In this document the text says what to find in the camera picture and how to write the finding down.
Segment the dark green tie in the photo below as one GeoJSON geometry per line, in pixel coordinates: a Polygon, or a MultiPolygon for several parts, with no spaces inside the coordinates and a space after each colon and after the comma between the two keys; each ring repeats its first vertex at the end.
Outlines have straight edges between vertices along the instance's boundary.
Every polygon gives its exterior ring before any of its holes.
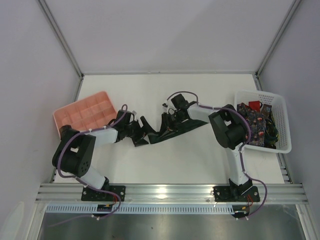
{"type": "Polygon", "coordinates": [[[154,133],[149,132],[147,136],[150,144],[157,144],[178,137],[207,124],[207,122],[201,120],[187,119],[184,122],[178,122],[175,129],[172,129],[167,123],[165,123],[165,120],[162,119],[160,130],[154,133]]]}

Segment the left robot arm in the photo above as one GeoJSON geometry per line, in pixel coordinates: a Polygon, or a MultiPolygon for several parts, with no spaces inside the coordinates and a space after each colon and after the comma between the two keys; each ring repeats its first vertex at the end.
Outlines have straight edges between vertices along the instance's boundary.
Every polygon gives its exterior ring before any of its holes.
{"type": "Polygon", "coordinates": [[[115,119],[99,128],[79,131],[71,125],[59,129],[60,144],[52,158],[52,165],[63,179],[75,179],[95,191],[110,191],[110,181],[92,166],[96,147],[114,144],[130,138],[135,147],[147,145],[148,129],[140,125],[135,114],[119,110],[115,119]]]}

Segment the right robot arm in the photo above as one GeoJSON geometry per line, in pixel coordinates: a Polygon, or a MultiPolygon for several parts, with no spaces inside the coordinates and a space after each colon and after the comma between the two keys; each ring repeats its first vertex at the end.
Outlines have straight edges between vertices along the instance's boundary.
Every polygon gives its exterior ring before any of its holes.
{"type": "Polygon", "coordinates": [[[170,110],[167,103],[163,104],[166,111],[161,115],[161,126],[157,133],[159,139],[169,139],[189,132],[205,124],[210,124],[215,139],[225,149],[230,169],[230,195],[238,199],[252,186],[252,180],[245,170],[243,150],[251,137],[250,127],[246,120],[227,104],[223,107],[213,107],[195,101],[188,102],[184,91],[170,95],[174,109],[170,110]]]}

